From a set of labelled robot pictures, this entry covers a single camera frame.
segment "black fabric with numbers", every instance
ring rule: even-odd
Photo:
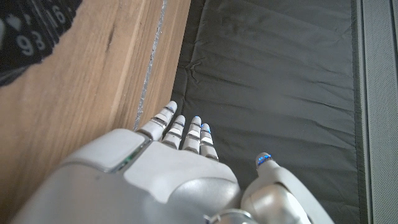
[[[72,25],[81,0],[0,2],[0,86],[52,53]]]

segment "white robotic arm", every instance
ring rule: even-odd
[[[322,206],[271,155],[242,194],[218,162],[210,127],[185,123],[171,101],[136,133],[115,129],[67,157],[13,223],[333,223]]]

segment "dark gray mat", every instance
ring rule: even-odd
[[[359,222],[350,4],[192,1],[172,95],[242,188],[271,153],[337,223]]]

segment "printed number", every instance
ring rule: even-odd
[[[54,12],[55,16],[60,21],[60,23],[65,24],[66,19],[65,16],[60,11],[60,8],[58,6],[52,6],[52,11]]]
[[[55,19],[54,19],[54,17],[52,17],[51,13],[48,10],[46,10],[45,12],[47,13],[47,16],[50,19],[52,27],[58,28],[58,24],[57,24],[57,22],[55,22]]]
[[[23,35],[17,36],[18,47],[22,49],[22,53],[26,56],[32,56],[34,54],[32,43],[29,39]]]
[[[44,50],[45,44],[43,43],[42,36],[36,31],[32,31],[32,34],[33,34],[33,36],[35,36],[35,42],[36,42],[37,48],[39,50]]]

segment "wooden panel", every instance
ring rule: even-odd
[[[190,1],[168,1],[139,127],[170,101]]]
[[[65,156],[114,123],[134,125],[126,116],[135,117],[161,8],[159,0],[84,0],[54,53],[0,88],[0,220]]]

